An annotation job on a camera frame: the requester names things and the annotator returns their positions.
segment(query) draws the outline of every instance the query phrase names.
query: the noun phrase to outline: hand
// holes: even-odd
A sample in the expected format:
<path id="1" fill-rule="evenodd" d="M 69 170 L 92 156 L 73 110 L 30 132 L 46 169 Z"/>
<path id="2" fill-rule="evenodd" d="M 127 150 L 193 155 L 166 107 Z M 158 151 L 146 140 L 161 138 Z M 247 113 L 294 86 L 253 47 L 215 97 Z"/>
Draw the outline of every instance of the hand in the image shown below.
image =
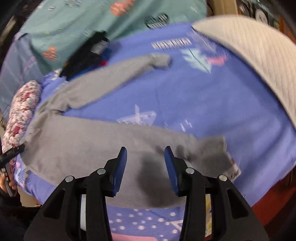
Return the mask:
<path id="1" fill-rule="evenodd" d="M 1 173 L 1 176 L 0 176 L 0 189 L 2 189 L 4 192 L 7 193 L 7 189 L 6 189 L 5 184 L 4 184 L 5 178 L 6 178 L 5 174 Z M 12 187 L 13 190 L 17 190 L 17 185 L 16 185 L 16 183 L 14 181 L 13 171 L 10 174 L 9 179 L 10 179 L 9 186 Z"/>

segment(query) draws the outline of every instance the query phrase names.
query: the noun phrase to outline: black garment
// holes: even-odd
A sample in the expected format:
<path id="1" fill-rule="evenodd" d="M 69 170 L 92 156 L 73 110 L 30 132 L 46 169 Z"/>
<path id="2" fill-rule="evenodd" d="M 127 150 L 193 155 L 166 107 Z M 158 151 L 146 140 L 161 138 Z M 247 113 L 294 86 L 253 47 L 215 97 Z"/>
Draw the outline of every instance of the black garment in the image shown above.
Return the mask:
<path id="1" fill-rule="evenodd" d="M 23 207 L 20 195 L 9 197 L 0 189 L 0 239 L 23 241 L 24 234 L 39 207 Z"/>

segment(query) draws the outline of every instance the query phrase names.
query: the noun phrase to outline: black object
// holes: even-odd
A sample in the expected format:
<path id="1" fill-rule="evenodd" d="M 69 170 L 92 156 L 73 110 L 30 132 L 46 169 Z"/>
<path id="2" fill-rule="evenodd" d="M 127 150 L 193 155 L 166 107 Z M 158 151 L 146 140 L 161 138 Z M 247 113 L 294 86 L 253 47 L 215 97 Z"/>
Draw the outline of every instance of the black object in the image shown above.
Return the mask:
<path id="1" fill-rule="evenodd" d="M 109 40 L 105 37 L 106 32 L 95 32 L 80 48 L 69 58 L 60 77 L 66 76 L 71 79 L 81 71 L 99 64 L 102 60 L 101 53 L 108 46 Z"/>
<path id="2" fill-rule="evenodd" d="M 47 199 L 24 241 L 112 240 L 105 197 L 118 192 L 127 160 L 121 148 L 115 159 L 88 177 L 66 177 Z M 86 231 L 80 228 L 81 196 L 86 194 Z"/>
<path id="3" fill-rule="evenodd" d="M 9 149 L 7 152 L 3 153 L 2 152 L 2 143 L 0 141 L 0 172 L 3 172 L 6 176 L 6 179 L 5 179 L 5 187 L 7 189 L 7 192 L 9 194 L 10 197 L 13 197 L 15 196 L 15 194 L 17 193 L 16 190 L 13 190 L 12 187 L 9 186 L 9 183 L 10 183 L 10 174 L 11 174 L 11 170 L 10 170 L 10 164 L 9 164 L 9 161 L 16 157 L 18 154 L 22 153 L 25 149 L 25 145 L 22 144 L 18 147 L 15 147 L 15 148 L 11 148 Z"/>
<path id="4" fill-rule="evenodd" d="M 268 235 L 251 207 L 224 175 L 205 177 L 165 149 L 172 189 L 187 196 L 180 241 L 205 238 L 205 194 L 211 194 L 212 239 L 215 241 L 268 241 Z"/>

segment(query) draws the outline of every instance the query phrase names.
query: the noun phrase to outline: dark sleeve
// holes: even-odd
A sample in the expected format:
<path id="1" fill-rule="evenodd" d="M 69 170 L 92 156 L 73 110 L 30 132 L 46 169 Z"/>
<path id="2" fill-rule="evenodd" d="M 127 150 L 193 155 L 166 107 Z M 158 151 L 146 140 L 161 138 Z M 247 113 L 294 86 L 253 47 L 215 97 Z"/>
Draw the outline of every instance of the dark sleeve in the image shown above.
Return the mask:
<path id="1" fill-rule="evenodd" d="M 11 207 L 21 207 L 20 195 L 17 193 L 15 197 L 10 197 L 7 193 L 0 189 L 0 207 L 11 206 Z"/>

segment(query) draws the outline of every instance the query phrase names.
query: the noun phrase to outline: light blue leaf print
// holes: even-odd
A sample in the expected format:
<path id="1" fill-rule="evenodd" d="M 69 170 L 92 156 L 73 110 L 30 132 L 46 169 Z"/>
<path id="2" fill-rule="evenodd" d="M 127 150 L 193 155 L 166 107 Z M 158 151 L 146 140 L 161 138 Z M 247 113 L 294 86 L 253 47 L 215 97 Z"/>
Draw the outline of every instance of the light blue leaf print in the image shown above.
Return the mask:
<path id="1" fill-rule="evenodd" d="M 211 73 L 212 64 L 207 61 L 205 55 L 201 55 L 199 49 L 182 49 L 183 58 L 194 69 L 199 69 L 205 73 Z"/>

